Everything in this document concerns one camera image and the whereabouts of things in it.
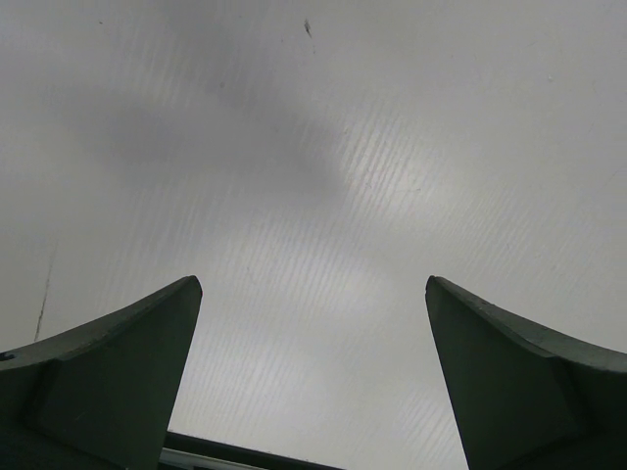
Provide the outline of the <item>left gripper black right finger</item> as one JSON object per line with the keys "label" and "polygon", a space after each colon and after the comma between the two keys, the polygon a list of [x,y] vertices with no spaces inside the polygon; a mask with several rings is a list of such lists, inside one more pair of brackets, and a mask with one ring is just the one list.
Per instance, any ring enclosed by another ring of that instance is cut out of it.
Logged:
{"label": "left gripper black right finger", "polygon": [[471,469],[623,469],[626,355],[438,276],[425,301]]}

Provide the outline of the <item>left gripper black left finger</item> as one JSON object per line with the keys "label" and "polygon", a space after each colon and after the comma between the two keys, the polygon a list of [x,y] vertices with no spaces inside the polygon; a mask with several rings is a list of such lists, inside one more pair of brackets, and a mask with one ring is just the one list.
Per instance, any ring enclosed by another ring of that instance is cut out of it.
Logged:
{"label": "left gripper black left finger", "polygon": [[157,468],[201,300],[186,276],[2,352],[2,468]]}

